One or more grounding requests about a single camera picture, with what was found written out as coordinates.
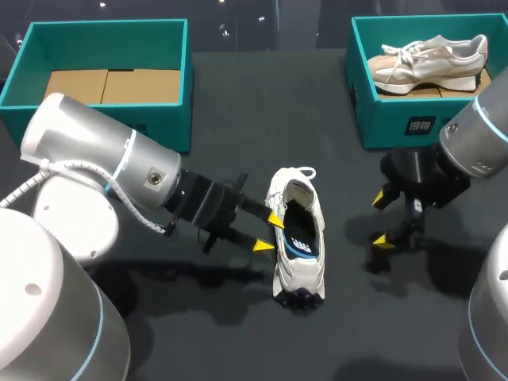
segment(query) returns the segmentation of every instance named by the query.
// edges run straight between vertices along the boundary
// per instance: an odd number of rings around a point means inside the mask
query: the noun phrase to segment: beige sneaker
[[[487,61],[487,38],[483,34],[464,41],[436,36],[403,48],[382,48],[385,54],[372,57],[368,67],[376,87],[392,94],[407,94],[423,83],[474,91],[476,76]]]

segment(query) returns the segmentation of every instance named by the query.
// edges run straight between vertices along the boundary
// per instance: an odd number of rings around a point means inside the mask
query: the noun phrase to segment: teal box
[[[176,103],[88,105],[178,152],[191,148],[193,65],[187,20],[33,22],[0,95],[20,147],[52,71],[180,70]]]
[[[354,17],[345,73],[364,148],[421,147],[438,139],[440,129],[473,98],[380,99],[368,59],[382,54],[381,44],[402,47],[438,34],[449,40],[487,36],[487,73],[494,78],[508,66],[508,21],[502,13],[432,16]],[[413,121],[430,122],[428,132],[409,135]]]

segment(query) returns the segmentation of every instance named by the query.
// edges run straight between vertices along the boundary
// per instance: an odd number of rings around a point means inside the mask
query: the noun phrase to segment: shoe
[[[374,84],[392,94],[407,94],[423,83],[449,90],[474,91],[487,62],[487,38],[450,41],[436,36],[403,48],[382,45],[382,56],[372,57],[368,67]]]
[[[310,167],[281,168],[271,179],[266,198],[266,205],[284,225],[284,229],[275,227],[273,296],[295,309],[315,308],[325,299],[325,221],[310,182],[315,176]]]

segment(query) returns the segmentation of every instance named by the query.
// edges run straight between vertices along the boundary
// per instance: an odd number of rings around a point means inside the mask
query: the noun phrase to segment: shoe insole
[[[284,215],[284,245],[290,260],[319,255],[312,213],[294,200],[287,203]]]

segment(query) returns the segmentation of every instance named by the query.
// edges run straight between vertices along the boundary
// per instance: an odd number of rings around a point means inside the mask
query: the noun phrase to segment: shoe box
[[[474,93],[430,87],[404,96],[378,94],[368,59],[383,54],[382,44],[402,47],[439,34],[449,40],[487,36],[487,64]],[[345,75],[364,148],[422,147],[437,141],[441,128],[508,66],[507,45],[508,20],[502,13],[354,17]]]
[[[193,81],[187,20],[34,22],[0,94],[0,118],[19,147],[37,107],[58,92],[189,152]]]

